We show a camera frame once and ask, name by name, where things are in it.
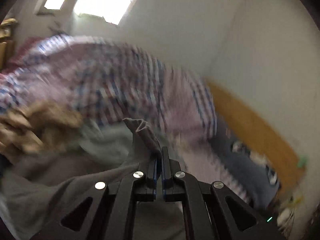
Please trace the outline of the beige crumpled garment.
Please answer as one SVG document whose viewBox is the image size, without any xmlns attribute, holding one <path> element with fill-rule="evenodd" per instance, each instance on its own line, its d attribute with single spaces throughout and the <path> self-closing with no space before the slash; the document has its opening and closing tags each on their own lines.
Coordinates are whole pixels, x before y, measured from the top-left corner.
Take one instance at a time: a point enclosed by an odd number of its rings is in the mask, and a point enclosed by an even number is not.
<svg viewBox="0 0 320 240">
<path fill-rule="evenodd" d="M 63 151 L 84 124 L 82 115 L 54 101 L 1 114 L 1 155 L 13 164 L 27 154 Z"/>
</svg>

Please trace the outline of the wooden headboard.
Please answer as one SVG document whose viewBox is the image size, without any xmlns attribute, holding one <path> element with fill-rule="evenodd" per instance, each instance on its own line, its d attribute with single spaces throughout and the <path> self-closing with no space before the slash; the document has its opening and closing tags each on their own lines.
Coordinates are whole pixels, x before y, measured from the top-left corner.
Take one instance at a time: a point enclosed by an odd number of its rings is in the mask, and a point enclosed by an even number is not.
<svg viewBox="0 0 320 240">
<path fill-rule="evenodd" d="M 214 99 L 215 110 L 228 127 L 250 149 L 268 157 L 278 173 L 279 197 L 293 193 L 304 177 L 305 168 L 298 167 L 299 157 L 293 148 L 255 111 L 231 92 L 212 81 L 206 81 Z"/>
</svg>

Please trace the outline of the blue-grey pillow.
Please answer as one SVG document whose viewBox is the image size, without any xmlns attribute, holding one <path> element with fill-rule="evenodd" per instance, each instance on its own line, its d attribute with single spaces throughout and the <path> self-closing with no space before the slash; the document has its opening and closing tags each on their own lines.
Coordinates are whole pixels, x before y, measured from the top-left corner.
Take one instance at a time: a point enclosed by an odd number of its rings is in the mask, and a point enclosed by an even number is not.
<svg viewBox="0 0 320 240">
<path fill-rule="evenodd" d="M 223 117 L 217 117 L 215 137 L 210 141 L 230 174 L 242 184 L 256 209 L 267 209 L 276 196 L 280 181 L 276 171 L 265 158 L 255 157 L 227 126 Z"/>
</svg>

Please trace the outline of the mint green clip lamp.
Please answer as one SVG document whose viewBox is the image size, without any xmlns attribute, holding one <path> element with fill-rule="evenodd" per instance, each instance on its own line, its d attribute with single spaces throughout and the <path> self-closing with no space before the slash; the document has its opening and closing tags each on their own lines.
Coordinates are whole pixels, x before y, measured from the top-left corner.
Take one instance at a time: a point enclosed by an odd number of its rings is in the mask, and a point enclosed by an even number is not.
<svg viewBox="0 0 320 240">
<path fill-rule="evenodd" d="M 308 162 L 308 158 L 306 156 L 300 156 L 298 158 L 297 167 L 298 168 L 305 168 L 307 162 Z"/>
</svg>

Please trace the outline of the plaid and lilac quilt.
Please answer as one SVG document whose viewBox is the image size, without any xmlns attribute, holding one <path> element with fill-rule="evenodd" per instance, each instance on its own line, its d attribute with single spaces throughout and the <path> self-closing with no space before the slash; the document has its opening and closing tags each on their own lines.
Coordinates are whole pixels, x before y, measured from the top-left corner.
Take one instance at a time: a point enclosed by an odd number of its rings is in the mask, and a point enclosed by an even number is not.
<svg viewBox="0 0 320 240">
<path fill-rule="evenodd" d="M 54 100 L 98 126 L 144 119 L 185 141 L 212 138 L 213 97 L 204 79 L 142 48 L 100 37 L 32 38 L 1 74 L 1 111 Z"/>
</svg>

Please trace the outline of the wooden furniture in background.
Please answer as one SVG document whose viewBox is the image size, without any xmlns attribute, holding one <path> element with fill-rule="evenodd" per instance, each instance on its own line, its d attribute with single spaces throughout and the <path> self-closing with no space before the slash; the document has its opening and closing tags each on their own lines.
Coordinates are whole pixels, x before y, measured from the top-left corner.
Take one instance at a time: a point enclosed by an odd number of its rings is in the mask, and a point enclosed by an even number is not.
<svg viewBox="0 0 320 240">
<path fill-rule="evenodd" d="M 8 60 L 14 53 L 15 41 L 13 35 L 17 23 L 15 18 L 7 18 L 1 23 L 1 70 L 6 67 Z"/>
</svg>

